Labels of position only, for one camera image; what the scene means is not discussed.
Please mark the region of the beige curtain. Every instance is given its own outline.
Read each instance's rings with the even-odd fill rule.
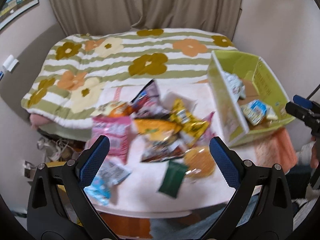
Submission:
[[[233,37],[241,0],[50,0],[67,35],[196,28]]]

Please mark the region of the orange towel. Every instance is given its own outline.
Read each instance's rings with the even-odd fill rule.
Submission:
[[[297,164],[298,158],[292,146],[286,128],[280,128],[274,134],[254,143],[257,166],[272,167],[279,163],[284,173]]]

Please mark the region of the finger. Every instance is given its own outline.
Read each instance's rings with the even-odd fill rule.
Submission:
[[[314,145],[311,149],[311,161],[310,161],[310,167],[313,169],[316,169],[319,165],[319,161],[317,159],[317,151],[316,151],[316,145]]]

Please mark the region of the metal screw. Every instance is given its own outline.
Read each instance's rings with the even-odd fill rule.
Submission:
[[[275,169],[278,170],[278,171],[281,170],[281,165],[280,164],[275,164]]]
[[[247,167],[250,167],[250,166],[252,166],[252,162],[249,161],[249,160],[245,160],[244,161],[244,165],[247,166]]]
[[[74,160],[74,159],[71,159],[71,160],[68,160],[67,161],[67,165],[68,166],[72,166],[72,165],[74,165],[76,163],[76,161]]]
[[[45,167],[45,164],[44,164],[44,163],[40,163],[40,164],[38,165],[38,169],[39,169],[39,170],[42,170],[44,167]]]

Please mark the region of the pink wrapper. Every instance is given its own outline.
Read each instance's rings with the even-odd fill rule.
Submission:
[[[193,147],[196,147],[196,146],[209,146],[210,140],[213,137],[216,136],[216,134],[211,131],[211,120],[212,120],[213,115],[214,115],[214,112],[211,112],[207,117],[202,119],[202,121],[209,122],[210,125],[208,126],[207,130],[205,130],[203,135],[201,135],[199,140],[196,141],[196,143],[194,144]]]
[[[90,148],[100,135],[105,135],[110,140],[108,156],[118,157],[124,164],[127,162],[129,150],[128,137],[130,133],[131,119],[123,117],[97,116],[93,118],[91,139],[86,143],[86,149]]]

